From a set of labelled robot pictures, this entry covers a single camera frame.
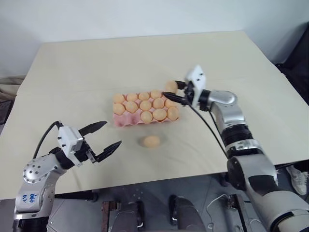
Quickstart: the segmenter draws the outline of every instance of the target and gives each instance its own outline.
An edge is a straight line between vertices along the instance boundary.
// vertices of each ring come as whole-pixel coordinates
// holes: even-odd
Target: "floor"
[[[293,190],[289,176],[285,170],[280,170],[279,186]],[[241,194],[244,200],[248,198],[232,186],[222,187],[218,175],[201,175],[186,178],[154,181],[99,190],[96,202],[82,200],[55,199],[54,207],[48,225],[49,232],[99,232],[101,226],[101,204],[103,201],[118,200],[122,202],[142,200],[145,206],[145,229],[176,229],[169,224],[168,198],[171,194],[184,196],[191,200],[199,211],[206,227],[211,218],[206,211],[207,205],[221,194]],[[250,203],[245,207],[250,218],[258,219]],[[14,199],[0,202],[0,225],[2,232],[11,232],[14,210]],[[224,198],[215,201],[209,207],[215,230],[221,232],[239,232],[240,219],[237,211],[228,209]],[[265,229],[257,221],[252,221],[254,232],[264,232]]]

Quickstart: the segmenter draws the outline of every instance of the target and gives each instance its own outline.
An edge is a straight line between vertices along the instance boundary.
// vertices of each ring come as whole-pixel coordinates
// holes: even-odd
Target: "white wall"
[[[0,0],[0,77],[44,42],[240,29],[280,62],[307,21],[308,0]]]

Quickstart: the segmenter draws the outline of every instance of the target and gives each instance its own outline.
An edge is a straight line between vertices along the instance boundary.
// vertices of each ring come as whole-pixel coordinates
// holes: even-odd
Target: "black cable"
[[[217,124],[216,124],[216,121],[214,120],[214,118],[213,118],[211,112],[210,112],[210,111],[208,111],[208,112],[209,112],[209,114],[211,115],[212,121],[213,121],[214,125],[216,126],[218,133],[220,134],[219,128],[218,128],[218,126],[217,126]]]
[[[203,116],[196,110],[193,108],[193,106],[191,105],[191,103],[187,100],[187,104],[188,106],[194,111],[194,113],[196,113],[202,120],[203,122],[206,124],[206,126],[208,127],[208,129],[212,132],[214,138],[217,140],[217,143],[219,144],[221,150],[223,151],[223,153],[226,155],[224,148],[222,147],[218,137],[216,136],[216,134],[213,132],[212,128],[210,127],[210,125],[208,124],[208,122],[206,122],[206,120],[203,118]]]
[[[49,128],[45,131],[45,133],[43,134],[42,138],[40,139],[39,144],[37,145],[37,148],[35,149],[35,152],[34,152],[34,155],[33,155],[33,159],[35,159],[35,158],[37,157],[38,152],[39,152],[39,149],[40,149],[40,147],[41,147],[41,145],[42,145],[43,140],[45,139],[45,137],[47,136],[47,134],[50,132],[50,130],[51,130],[54,126],[57,126],[57,127],[59,128],[60,126],[63,126],[63,125],[62,125],[62,123],[61,123],[60,121],[56,121],[56,122],[53,122],[53,123],[49,126]]]

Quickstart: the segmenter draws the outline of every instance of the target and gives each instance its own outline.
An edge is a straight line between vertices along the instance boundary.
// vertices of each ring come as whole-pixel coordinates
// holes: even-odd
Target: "white cable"
[[[230,197],[224,193],[224,194],[220,195],[219,197],[213,199],[206,207],[206,212],[208,213],[209,217],[211,218],[211,222],[208,224],[207,227],[208,227],[208,229],[211,229],[212,232],[214,232],[214,223],[212,222],[212,217],[211,217],[211,214],[208,211],[208,208],[209,208],[209,206],[211,206],[212,203],[214,203],[216,200],[218,200],[218,199],[220,199],[221,197],[224,197],[224,196],[226,198],[230,199]]]
[[[258,219],[252,219],[252,220],[249,222],[249,224],[251,224],[251,223],[254,222],[254,221],[257,221],[258,223],[261,223],[261,221],[258,220]]]

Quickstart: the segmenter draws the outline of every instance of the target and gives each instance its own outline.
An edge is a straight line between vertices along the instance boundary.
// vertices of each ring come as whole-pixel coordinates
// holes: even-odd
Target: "handwritten label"
[[[23,195],[23,202],[24,202],[24,203],[34,203],[34,202],[35,202],[35,199],[36,199],[36,196],[37,196],[37,195],[35,195],[35,194],[30,194],[29,201],[27,201],[28,198],[27,198],[27,195],[25,194],[25,195]]]

